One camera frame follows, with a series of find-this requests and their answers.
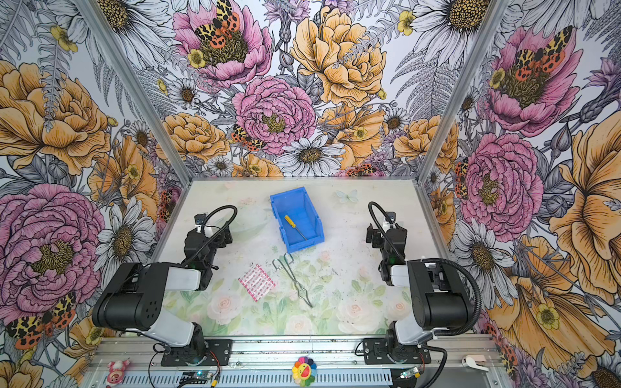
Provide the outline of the yellow handled screwdriver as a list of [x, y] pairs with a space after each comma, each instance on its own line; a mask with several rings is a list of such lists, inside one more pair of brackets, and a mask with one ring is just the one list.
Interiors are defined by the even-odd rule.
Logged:
[[289, 216], [286, 215], [285, 216], [285, 220], [286, 222], [295, 230], [299, 233], [299, 235], [305, 240], [307, 241], [306, 236], [302, 233], [302, 231], [299, 229], [299, 227], [297, 226], [297, 224], [294, 222], [294, 220]]

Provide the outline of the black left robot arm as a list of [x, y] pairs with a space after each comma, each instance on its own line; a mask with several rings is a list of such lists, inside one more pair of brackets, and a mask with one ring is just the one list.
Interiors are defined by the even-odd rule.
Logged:
[[227, 226], [217, 227], [211, 236], [201, 227], [187, 234], [185, 259], [180, 263], [121, 265], [93, 308], [93, 323], [163, 343], [170, 357], [180, 362], [202, 362], [209, 346], [201, 325], [173, 315], [163, 307], [163, 299], [169, 291], [207, 290], [217, 269], [215, 254], [230, 243], [232, 235]]

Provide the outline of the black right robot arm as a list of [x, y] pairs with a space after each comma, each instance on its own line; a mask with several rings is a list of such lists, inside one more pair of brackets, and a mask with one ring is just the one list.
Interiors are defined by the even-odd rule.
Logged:
[[405, 260], [407, 231], [391, 226], [367, 228], [365, 241], [378, 249], [381, 278], [392, 287], [405, 287], [411, 311], [390, 322], [383, 339], [364, 339], [367, 365], [414, 364], [431, 361], [428, 342], [439, 336], [470, 331], [480, 317], [482, 296], [466, 268], [445, 259]]

